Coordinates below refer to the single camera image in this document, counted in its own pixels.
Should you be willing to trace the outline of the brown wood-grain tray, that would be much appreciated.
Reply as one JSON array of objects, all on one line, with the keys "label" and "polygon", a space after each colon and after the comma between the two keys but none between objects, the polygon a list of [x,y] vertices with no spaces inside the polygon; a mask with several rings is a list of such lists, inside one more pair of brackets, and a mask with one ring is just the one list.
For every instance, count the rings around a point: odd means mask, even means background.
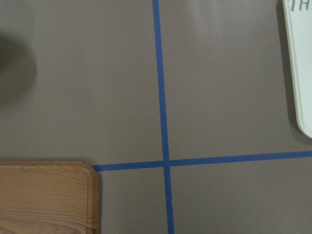
[{"label": "brown wood-grain tray", "polygon": [[0,164],[2,234],[98,234],[99,178],[83,161]]}]

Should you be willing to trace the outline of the cream bear print tray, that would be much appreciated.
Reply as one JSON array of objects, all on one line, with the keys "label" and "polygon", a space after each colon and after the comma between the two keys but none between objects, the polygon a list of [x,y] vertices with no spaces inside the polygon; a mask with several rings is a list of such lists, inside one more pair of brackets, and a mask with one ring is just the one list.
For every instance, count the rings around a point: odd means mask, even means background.
[{"label": "cream bear print tray", "polygon": [[312,2],[284,0],[297,125],[312,137]]}]

